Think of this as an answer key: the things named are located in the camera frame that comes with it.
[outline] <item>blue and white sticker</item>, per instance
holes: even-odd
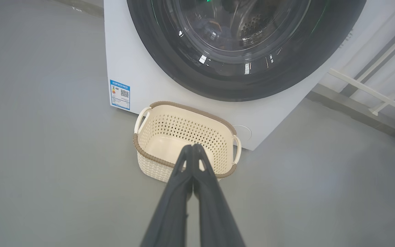
[[[112,105],[130,110],[130,86],[111,80]]]

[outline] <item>round glass door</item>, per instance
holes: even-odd
[[[141,40],[177,83],[247,101],[281,92],[320,67],[365,0],[127,0]]]

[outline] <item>beige plastic basket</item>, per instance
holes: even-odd
[[[237,153],[233,160],[234,141]],[[242,148],[236,130],[225,120],[171,102],[151,104],[136,120],[133,144],[140,168],[149,177],[167,182],[182,147],[195,143],[204,147],[217,178],[235,171]]]

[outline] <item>basket bottom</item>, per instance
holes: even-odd
[[[144,151],[157,158],[161,158],[165,161],[175,164],[182,148],[190,144],[194,143],[166,136],[154,136],[147,144]],[[207,153],[210,164],[213,164],[214,158],[212,153],[206,148],[204,148],[204,150]]]

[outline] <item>qr code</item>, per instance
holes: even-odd
[[[121,96],[129,97],[129,91],[121,90]]]

